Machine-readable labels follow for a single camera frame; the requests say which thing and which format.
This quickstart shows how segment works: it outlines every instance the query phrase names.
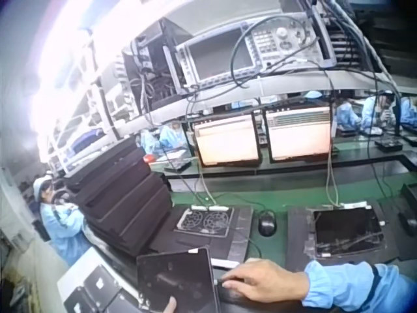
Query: tablet screen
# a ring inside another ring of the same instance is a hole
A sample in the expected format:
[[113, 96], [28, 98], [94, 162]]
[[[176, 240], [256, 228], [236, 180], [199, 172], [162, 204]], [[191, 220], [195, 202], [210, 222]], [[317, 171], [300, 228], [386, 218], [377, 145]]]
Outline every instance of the tablet screen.
[[175, 312], [215, 313], [218, 300], [214, 289], [209, 251], [153, 254], [137, 258], [139, 308], [163, 312], [173, 296]]

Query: blue sleeve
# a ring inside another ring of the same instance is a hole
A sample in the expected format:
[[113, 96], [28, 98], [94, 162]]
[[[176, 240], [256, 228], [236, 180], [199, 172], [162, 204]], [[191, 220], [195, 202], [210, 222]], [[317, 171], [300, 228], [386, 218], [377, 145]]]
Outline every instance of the blue sleeve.
[[162, 127], [159, 141], [167, 149], [174, 148], [171, 129], [168, 126]]
[[357, 125], [357, 120], [359, 120], [359, 116], [356, 115], [356, 113], [353, 111], [351, 107], [351, 109], [349, 110], [349, 122], [352, 127], [355, 127]]
[[373, 100], [372, 98], [366, 99], [364, 108], [362, 109], [362, 123], [361, 123], [362, 128], [371, 127], [372, 111], [373, 111], [374, 104], [375, 104], [375, 100]]
[[401, 122], [410, 125], [417, 124], [417, 120], [411, 110], [411, 103], [409, 98], [406, 98], [401, 102]]
[[305, 269], [310, 287], [302, 304], [318, 308], [335, 305], [347, 312], [407, 312], [417, 295], [416, 283], [401, 276], [396, 266], [378, 264], [376, 268], [381, 281], [372, 299], [363, 306], [374, 279], [368, 263], [325, 267], [312, 261]]
[[57, 205], [56, 210], [61, 217], [61, 222], [53, 215], [48, 218], [48, 230], [52, 231], [57, 238], [73, 237], [82, 230], [84, 223], [84, 215], [79, 209], [67, 213], [68, 210], [64, 205]]

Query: worker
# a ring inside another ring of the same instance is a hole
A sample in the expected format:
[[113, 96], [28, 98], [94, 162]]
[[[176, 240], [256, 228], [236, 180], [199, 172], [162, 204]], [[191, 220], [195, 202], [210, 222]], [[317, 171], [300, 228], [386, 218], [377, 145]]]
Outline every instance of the worker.
[[160, 146], [158, 140], [147, 129], [141, 131], [139, 144], [145, 150], [147, 155], [155, 153]]
[[392, 111], [394, 95], [385, 92], [378, 96], [378, 103], [375, 105], [376, 97], [369, 97], [364, 103], [362, 110], [362, 129], [373, 127], [385, 128], [395, 125], [395, 115]]
[[401, 100], [401, 124], [417, 127], [417, 97], [405, 97]]
[[178, 122], [173, 122], [170, 126], [164, 125], [161, 129], [159, 141], [166, 149], [176, 149], [187, 145], [185, 133]]
[[321, 97], [323, 97], [323, 94], [320, 91], [316, 90], [311, 90], [304, 95], [304, 98], [307, 99], [320, 99]]
[[336, 100], [336, 120], [340, 130], [358, 130], [361, 119], [352, 109], [352, 104], [345, 98]]
[[69, 266], [73, 265], [91, 247], [82, 232], [84, 216], [75, 205], [52, 203], [53, 185], [49, 175], [34, 181], [33, 193], [52, 247]]
[[411, 308], [417, 304], [417, 284], [393, 265], [322, 266], [311, 261], [304, 272], [292, 273], [268, 260], [249, 259], [221, 281], [224, 288], [263, 303], [292, 300], [315, 308], [335, 305], [347, 312], [378, 313], [415, 312]]

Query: blue workwear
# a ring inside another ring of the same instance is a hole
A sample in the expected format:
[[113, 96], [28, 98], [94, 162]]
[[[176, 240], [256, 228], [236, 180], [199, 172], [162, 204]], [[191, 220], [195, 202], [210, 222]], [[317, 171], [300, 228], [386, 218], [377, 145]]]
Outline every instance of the blue workwear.
[[309, 292], [302, 304], [317, 308], [335, 305], [347, 312], [409, 312], [416, 304], [417, 284], [400, 275], [396, 266], [378, 264], [375, 268], [379, 281], [366, 262], [322, 266], [311, 261], [304, 270]]
[[[375, 105], [375, 98], [376, 97], [369, 97], [364, 102], [364, 108], [362, 109], [362, 123], [361, 123], [363, 129], [371, 127], [371, 123], [372, 123], [372, 127], [377, 127], [379, 123], [381, 122], [378, 116], [381, 116], [383, 112], [381, 111], [380, 107]], [[388, 124], [393, 125], [395, 124], [395, 115], [391, 108], [388, 110], [390, 110], [391, 116], [390, 116], [390, 119], [386, 122]]]
[[155, 153], [160, 146], [159, 141], [151, 134], [147, 129], [142, 130], [141, 132], [141, 143], [140, 145], [145, 150], [147, 155]]
[[164, 148], [168, 149], [185, 147], [187, 144], [184, 131], [182, 129], [174, 130], [169, 126], [162, 127], [159, 141]]
[[417, 108], [412, 105], [409, 97], [401, 101], [401, 123], [417, 126]]
[[51, 237], [51, 245], [69, 266], [72, 266], [90, 247], [82, 232], [84, 216], [72, 204], [40, 204], [40, 216]]
[[359, 126], [360, 118], [353, 112], [352, 104], [345, 102], [336, 109], [338, 126], [343, 129], [356, 129]]
[[304, 98], [307, 98], [307, 99], [318, 99], [321, 97], [323, 97], [323, 94], [320, 91], [316, 91], [316, 90], [309, 91], [308, 93], [304, 95]]

